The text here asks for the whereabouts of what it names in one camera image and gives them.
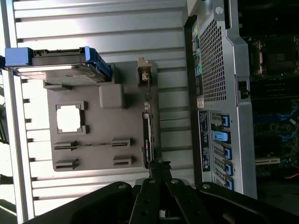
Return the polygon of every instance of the wire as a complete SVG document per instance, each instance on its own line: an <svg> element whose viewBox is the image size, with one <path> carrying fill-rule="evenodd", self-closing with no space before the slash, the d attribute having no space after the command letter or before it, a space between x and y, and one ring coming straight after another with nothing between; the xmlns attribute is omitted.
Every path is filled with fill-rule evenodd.
<svg viewBox="0 0 299 224"><path fill-rule="evenodd" d="M299 173L293 174L292 176L286 176L285 179L292 179L298 175L299 175Z"/></svg>

